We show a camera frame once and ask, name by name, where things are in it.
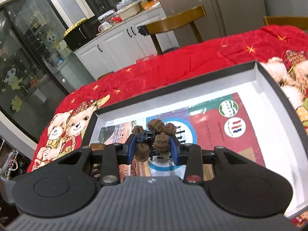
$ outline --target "mug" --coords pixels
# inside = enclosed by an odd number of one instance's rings
[[[99,27],[98,27],[98,31],[102,32],[106,29],[108,29],[110,27],[110,24],[107,22],[103,22]]]

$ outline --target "chair backrest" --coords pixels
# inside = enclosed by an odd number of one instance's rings
[[[203,5],[183,11],[146,25],[150,35],[159,34],[181,28],[199,18],[206,16]]]
[[[264,25],[291,25],[308,30],[308,17],[263,17]]]

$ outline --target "cabinet handle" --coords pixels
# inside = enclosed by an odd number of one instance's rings
[[[136,36],[135,32],[133,31],[133,27],[131,27],[131,31],[133,32],[133,34]]]
[[[126,29],[126,32],[128,33],[128,29]],[[133,38],[129,33],[128,33],[128,35],[129,35],[130,38]]]
[[[99,46],[99,45],[97,45],[97,48],[98,48],[98,50],[99,50],[100,52],[103,52],[103,51],[100,49],[100,46]]]
[[[84,36],[84,33],[82,33],[80,27],[79,27],[79,31],[80,31],[80,33],[82,34],[82,36],[84,37],[84,39],[87,39],[87,38]]]

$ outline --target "wooden chair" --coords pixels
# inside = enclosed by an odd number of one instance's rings
[[[201,35],[195,25],[195,20],[206,16],[205,9],[203,5],[199,5],[192,9],[183,11],[173,16],[166,17],[159,21],[155,21],[146,25],[147,31],[150,34],[156,51],[159,55],[162,55],[163,52],[161,50],[161,46],[157,40],[155,34],[165,33],[171,30],[175,30],[177,28],[184,27],[189,24],[193,30],[193,33],[198,41],[198,43],[203,42]]]
[[[291,25],[308,30],[308,17],[263,17],[264,25]]]

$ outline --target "black door frame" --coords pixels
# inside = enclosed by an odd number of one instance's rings
[[[29,47],[26,45],[25,41],[22,39],[21,37],[21,32],[17,29],[17,27],[14,25],[13,21],[12,21],[12,17],[11,15],[8,13],[8,9],[7,6],[13,2],[16,2],[18,0],[10,0],[7,3],[4,3],[3,5],[0,5],[0,10],[2,10],[4,12],[4,14],[7,16],[8,18],[8,23],[12,26],[12,30],[15,33],[17,39],[20,41],[21,45],[23,48],[25,48],[25,50],[27,50],[33,57],[34,62],[37,66],[41,67],[46,74],[50,77],[50,79],[56,84],[56,86],[64,93],[64,95],[69,95],[68,91],[62,86],[62,84],[56,79],[56,77],[52,74],[52,72],[48,69],[48,67],[44,64],[44,63],[40,63],[39,60],[35,57],[35,55],[33,54],[33,52],[29,49]],[[61,23],[64,25],[64,27],[66,29],[68,29],[67,24],[65,23],[65,21],[63,20],[63,18],[60,16],[59,12],[57,11],[57,9],[55,8],[55,6],[53,5],[53,3],[51,2],[51,0],[47,0],[48,3],[50,4],[50,6],[52,7],[52,9],[54,10],[54,12],[56,13],[56,15],[58,16],[59,20],[61,21]],[[5,117],[7,117],[10,122],[12,122],[22,133],[24,133],[28,138],[30,138],[32,141],[34,141],[35,143],[38,143],[38,139],[36,139],[35,137],[33,137],[31,134],[29,134],[23,127],[21,127],[7,112],[6,110],[4,110],[4,108],[2,108],[0,106],[0,111],[4,114]]]

